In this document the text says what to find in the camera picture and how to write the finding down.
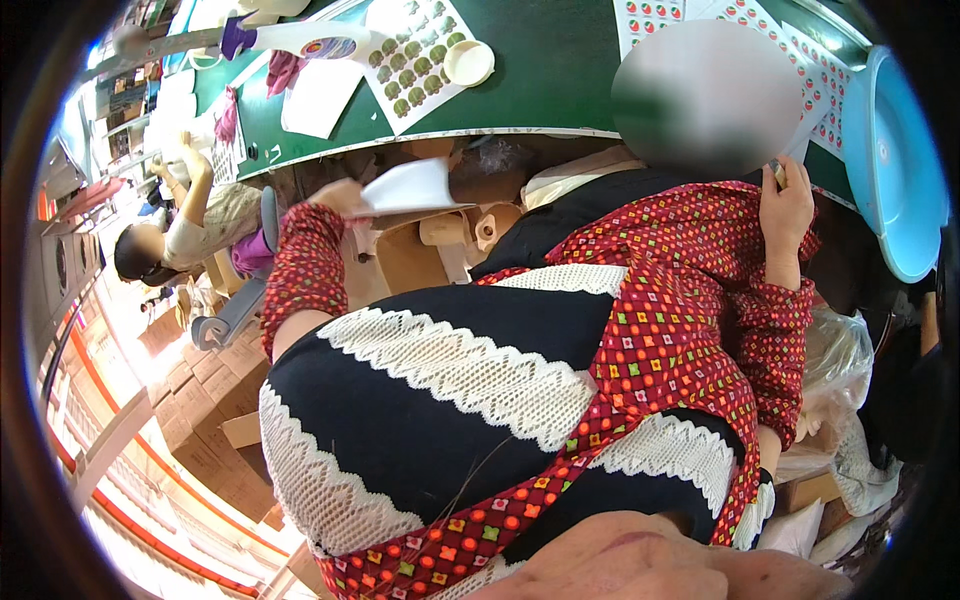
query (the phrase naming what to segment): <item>green work table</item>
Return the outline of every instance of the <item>green work table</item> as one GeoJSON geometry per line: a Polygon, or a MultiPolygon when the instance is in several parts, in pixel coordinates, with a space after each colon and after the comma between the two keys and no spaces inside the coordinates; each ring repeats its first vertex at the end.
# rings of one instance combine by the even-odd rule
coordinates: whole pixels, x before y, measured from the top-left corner
{"type": "MultiPolygon", "coordinates": [[[[334,20],[362,23],[371,0],[347,2],[334,20]]],[[[304,15],[329,1],[312,3],[304,15]]],[[[464,90],[394,136],[366,82],[357,86],[330,139],[290,133],[280,126],[283,94],[267,100],[267,67],[261,66],[238,89],[238,113],[247,145],[256,160],[239,165],[244,179],[268,169],[353,148],[405,139],[456,134],[552,132],[618,137],[610,109],[610,87],[620,64],[610,0],[456,0],[470,30],[493,48],[496,70],[483,84],[464,90]],[[279,147],[279,156],[274,151],[279,147]]],[[[766,0],[777,20],[810,32],[849,41],[829,23],[788,0],[766,0]]],[[[198,110],[206,110],[261,53],[245,51],[197,73],[198,110]]],[[[837,52],[851,66],[866,53],[854,43],[837,52]]],[[[806,166],[814,183],[851,199],[844,165],[810,143],[806,166]]]]}

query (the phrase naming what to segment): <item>magenta fabric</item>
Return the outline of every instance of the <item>magenta fabric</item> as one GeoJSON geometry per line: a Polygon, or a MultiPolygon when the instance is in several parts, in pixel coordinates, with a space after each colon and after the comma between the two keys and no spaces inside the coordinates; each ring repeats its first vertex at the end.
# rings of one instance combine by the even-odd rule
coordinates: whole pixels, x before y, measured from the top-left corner
{"type": "Polygon", "coordinates": [[[305,65],[306,59],[285,50],[274,50],[267,66],[267,98],[292,87],[297,80],[297,74],[305,65]]]}
{"type": "Polygon", "coordinates": [[[229,144],[237,134],[237,92],[228,85],[225,93],[227,94],[227,109],[213,124],[213,134],[220,141],[229,144]]]}
{"type": "Polygon", "coordinates": [[[230,260],[233,262],[234,269],[247,275],[273,265],[274,253],[267,247],[263,228],[234,244],[230,249],[230,260]]]}

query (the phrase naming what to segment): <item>blue plastic container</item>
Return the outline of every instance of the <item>blue plastic container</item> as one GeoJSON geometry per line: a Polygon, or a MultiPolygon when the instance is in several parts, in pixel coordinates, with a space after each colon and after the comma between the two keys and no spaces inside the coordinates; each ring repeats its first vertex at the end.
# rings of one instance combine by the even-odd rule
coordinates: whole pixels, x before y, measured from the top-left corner
{"type": "Polygon", "coordinates": [[[933,136],[889,48],[875,47],[847,90],[843,143],[853,199],[890,271],[915,283],[937,263],[949,215],[933,136]]]}

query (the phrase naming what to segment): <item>red floral shirt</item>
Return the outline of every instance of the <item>red floral shirt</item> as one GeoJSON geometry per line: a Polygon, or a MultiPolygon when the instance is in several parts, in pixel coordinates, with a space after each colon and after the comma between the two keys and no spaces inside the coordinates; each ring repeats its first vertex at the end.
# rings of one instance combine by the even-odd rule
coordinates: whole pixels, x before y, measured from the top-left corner
{"type": "MultiPolygon", "coordinates": [[[[462,581],[546,513],[607,445],[670,408],[721,417],[744,445],[711,539],[730,545],[744,508],[756,502],[757,426],[775,429],[784,449],[793,442],[814,295],[807,279],[798,291],[762,282],[759,200],[759,188],[740,181],[682,185],[615,210],[551,251],[550,265],[628,267],[590,367],[598,393],[565,448],[539,476],[484,502],[372,548],[318,560],[331,591],[414,599],[462,581]],[[735,356],[721,347],[728,309],[741,333],[735,356]]],[[[264,308],[268,355],[276,329],[294,312],[346,311],[342,233],[343,221],[329,209],[291,209],[264,308]]],[[[817,246],[809,232],[800,258],[817,246]]]]}

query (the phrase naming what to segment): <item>white lace trim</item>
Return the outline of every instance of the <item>white lace trim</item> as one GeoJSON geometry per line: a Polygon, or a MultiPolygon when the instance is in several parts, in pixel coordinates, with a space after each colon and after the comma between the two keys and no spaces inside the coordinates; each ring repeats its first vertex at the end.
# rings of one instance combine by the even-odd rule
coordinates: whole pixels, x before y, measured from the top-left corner
{"type": "Polygon", "coordinates": [[[490,584],[500,581],[504,577],[513,575],[517,569],[525,564],[526,561],[507,564],[503,559],[503,555],[497,554],[487,563],[487,566],[470,575],[456,586],[451,586],[444,591],[433,594],[430,596],[430,600],[454,600],[455,598],[463,598],[480,588],[485,588],[490,584]]]}
{"type": "Polygon", "coordinates": [[[666,473],[689,481],[704,495],[713,518],[720,516],[733,476],[733,450],[718,433],[660,413],[645,419],[596,457],[590,468],[607,473],[666,473]]]}
{"type": "Polygon", "coordinates": [[[743,516],[733,531],[733,547],[737,550],[749,550],[754,544],[754,538],[763,529],[763,521],[774,513],[777,498],[774,496],[774,484],[767,482],[760,484],[756,491],[756,504],[748,504],[743,509],[743,516]]]}
{"type": "Polygon", "coordinates": [[[260,429],[276,499],[314,554],[339,556],[423,527],[419,516],[398,511],[386,494],[367,492],[358,475],[318,450],[269,381],[260,388],[260,429]]]}
{"type": "Polygon", "coordinates": [[[609,294],[616,298],[620,291],[620,283],[625,276],[627,276],[627,267],[574,263],[534,269],[507,277],[494,285],[547,292],[609,294]]]}
{"type": "Polygon", "coordinates": [[[330,322],[317,336],[413,389],[452,400],[462,413],[479,413],[521,440],[536,440],[544,452],[563,447],[595,390],[565,362],[500,348],[469,329],[409,310],[364,308],[330,322]]]}

